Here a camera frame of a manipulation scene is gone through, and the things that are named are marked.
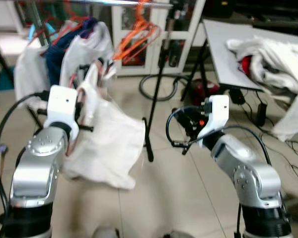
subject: white cloth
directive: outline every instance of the white cloth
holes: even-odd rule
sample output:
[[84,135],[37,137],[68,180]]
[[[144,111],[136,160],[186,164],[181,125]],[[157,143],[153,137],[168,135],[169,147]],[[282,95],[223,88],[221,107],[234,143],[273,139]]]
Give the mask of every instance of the white cloth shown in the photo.
[[[17,100],[26,95],[50,89],[45,58],[41,56],[48,46],[41,48],[26,47],[16,61],[14,68],[14,90]],[[30,98],[26,103],[34,108],[46,108],[46,102]]]
[[71,178],[83,177],[132,189],[135,181],[128,172],[141,154],[145,125],[99,96],[94,88],[96,75],[97,67],[93,64],[78,88],[86,93],[84,114],[94,131],[80,132],[74,151],[65,160],[63,172]]
[[[298,45],[284,44],[259,37],[246,41],[228,40],[226,44],[231,51],[236,53],[238,61],[245,56],[255,56],[254,65],[250,67],[251,77],[254,80],[265,81],[266,77],[270,84],[287,87],[292,92],[298,93]],[[281,74],[277,77],[268,75],[262,64],[268,64],[279,70],[285,74],[284,77]],[[298,95],[286,115],[272,129],[272,133],[281,141],[291,139],[298,133]]]
[[75,36],[67,49],[61,68],[60,85],[68,87],[71,75],[79,65],[91,64],[103,58],[105,64],[112,61],[114,48],[104,22],[98,22],[87,39]]

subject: black base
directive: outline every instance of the black base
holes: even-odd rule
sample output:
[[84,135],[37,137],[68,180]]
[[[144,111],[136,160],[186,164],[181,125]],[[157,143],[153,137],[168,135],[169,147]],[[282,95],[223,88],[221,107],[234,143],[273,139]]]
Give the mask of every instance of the black base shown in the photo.
[[145,127],[146,127],[144,147],[147,148],[149,162],[153,162],[153,151],[152,151],[151,142],[150,142],[150,138],[149,138],[149,130],[148,130],[147,119],[146,118],[143,118],[143,121],[144,121]]

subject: black hose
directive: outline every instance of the black hose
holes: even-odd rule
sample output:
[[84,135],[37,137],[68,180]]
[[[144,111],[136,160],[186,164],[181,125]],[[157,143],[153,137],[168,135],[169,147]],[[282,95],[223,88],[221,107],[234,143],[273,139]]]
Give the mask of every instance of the black hose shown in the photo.
[[[150,94],[148,94],[147,92],[145,92],[145,90],[144,90],[144,84],[145,84],[145,82],[148,79],[151,79],[151,78],[154,78],[154,77],[158,77],[158,74],[151,74],[151,75],[145,76],[145,77],[142,78],[142,80],[139,83],[139,91],[140,91],[140,93],[145,98],[148,98],[148,99],[151,99],[151,100],[153,100],[153,96],[150,95]],[[173,84],[172,84],[173,87],[172,87],[171,93],[168,96],[166,96],[166,97],[158,97],[157,98],[157,101],[160,101],[160,102],[167,101],[167,100],[171,99],[174,96],[174,94],[176,93],[177,88],[178,88],[178,81],[180,79],[184,79],[186,81],[189,81],[189,77],[186,76],[186,75],[182,75],[182,74],[163,74],[162,77],[175,78],[175,79],[173,80]]]
[[[40,96],[40,95],[41,95],[41,93],[32,93],[30,95],[27,95],[27,96],[23,97],[22,99],[20,99],[19,101],[17,101],[16,103],[14,103],[12,105],[12,107],[4,115],[4,117],[3,117],[3,119],[0,123],[0,139],[1,139],[1,134],[3,132],[3,128],[6,124],[6,122],[8,121],[8,119],[11,116],[11,114],[13,113],[13,111],[19,106],[19,104],[24,102],[25,100],[31,98],[31,97]],[[4,217],[6,218],[7,215],[8,215],[8,212],[9,212],[9,204],[8,204],[8,199],[7,199],[6,193],[5,193],[4,188],[3,188],[1,177],[0,177],[0,198],[1,198],[1,201],[2,201],[2,205],[3,205]],[[0,237],[2,235],[3,235],[3,228],[1,228],[1,230],[0,230]]]

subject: blue garment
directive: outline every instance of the blue garment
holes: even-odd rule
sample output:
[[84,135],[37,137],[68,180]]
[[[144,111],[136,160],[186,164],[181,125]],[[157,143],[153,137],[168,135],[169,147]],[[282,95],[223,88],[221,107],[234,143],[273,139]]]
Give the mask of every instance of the blue garment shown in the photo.
[[55,45],[50,45],[45,53],[46,66],[48,69],[48,76],[51,86],[60,82],[61,67],[63,57],[65,55],[66,49],[70,46],[72,40],[76,35],[82,35],[82,38],[88,38],[93,32],[94,25],[97,20],[93,17],[85,20],[80,28],[75,31],[71,31],[64,35],[57,41]]

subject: tiled floor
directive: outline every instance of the tiled floor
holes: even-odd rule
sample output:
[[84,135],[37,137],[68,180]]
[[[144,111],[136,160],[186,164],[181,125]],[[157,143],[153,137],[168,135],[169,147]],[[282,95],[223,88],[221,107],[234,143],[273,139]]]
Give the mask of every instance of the tiled floor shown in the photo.
[[[139,77],[116,79],[111,95],[126,114],[141,119],[149,116],[151,101],[138,92],[139,80]],[[171,84],[171,81],[163,81],[160,94],[166,95]],[[153,92],[154,82],[148,82],[146,88]],[[166,139],[165,122],[171,109],[182,105],[179,101],[182,88],[180,85],[170,101],[157,104],[150,136],[155,161],[148,162],[144,148],[130,172],[136,180],[134,190],[113,189],[83,180],[70,181],[61,176],[54,203],[54,238],[90,237],[100,224],[115,225],[124,238],[158,238],[171,229],[188,232],[196,238],[233,237],[238,200],[227,176],[213,162],[207,149],[195,145],[186,156],[182,156],[181,150],[171,148]],[[263,98],[269,101],[268,117],[276,122],[284,112],[271,99]],[[13,92],[0,93],[0,120],[13,100]],[[258,102],[252,92],[247,94],[246,100],[256,108]],[[239,106],[230,106],[228,124],[238,123],[259,132]],[[17,153],[30,138],[34,127],[28,113],[19,109],[4,131],[2,142],[9,146],[3,174],[6,190],[9,189]],[[229,132],[264,159],[250,134],[239,129]],[[183,130],[174,122],[171,136],[181,139],[183,135]],[[264,140],[298,165],[298,157],[284,143],[269,136]],[[269,154],[280,173],[283,191],[298,195],[298,179],[285,160],[275,152],[269,151]],[[293,222],[293,230],[294,237],[298,238],[298,223]]]

